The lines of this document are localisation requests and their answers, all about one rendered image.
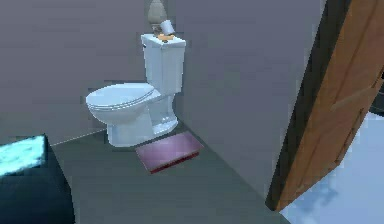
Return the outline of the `pink bathroom scale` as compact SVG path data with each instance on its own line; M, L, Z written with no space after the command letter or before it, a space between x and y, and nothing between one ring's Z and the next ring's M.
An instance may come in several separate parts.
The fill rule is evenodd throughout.
M189 131L145 144L136 154L151 174L197 156L204 145Z

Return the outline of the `white toilet paper roll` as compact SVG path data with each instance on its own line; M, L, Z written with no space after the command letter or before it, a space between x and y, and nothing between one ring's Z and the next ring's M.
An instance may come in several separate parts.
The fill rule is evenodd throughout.
M170 36L175 33L174 27L170 20L165 20L161 22L160 27L162 29L163 34L166 36Z

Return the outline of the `beige oval vase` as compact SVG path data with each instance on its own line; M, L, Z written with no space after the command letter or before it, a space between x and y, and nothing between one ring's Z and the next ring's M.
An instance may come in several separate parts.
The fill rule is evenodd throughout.
M150 24L160 24L167 19L167 13L161 0L152 0L148 9Z

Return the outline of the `brown wooden room door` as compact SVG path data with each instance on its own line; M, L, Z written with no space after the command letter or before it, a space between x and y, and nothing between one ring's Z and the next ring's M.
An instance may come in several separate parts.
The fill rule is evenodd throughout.
M327 0L271 181L281 211L333 171L384 83L384 0Z

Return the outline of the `dark bathtub with water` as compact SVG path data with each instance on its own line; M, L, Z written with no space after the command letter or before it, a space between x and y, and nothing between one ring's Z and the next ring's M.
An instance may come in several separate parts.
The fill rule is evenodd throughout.
M0 146L0 224L75 224L71 188L45 134Z

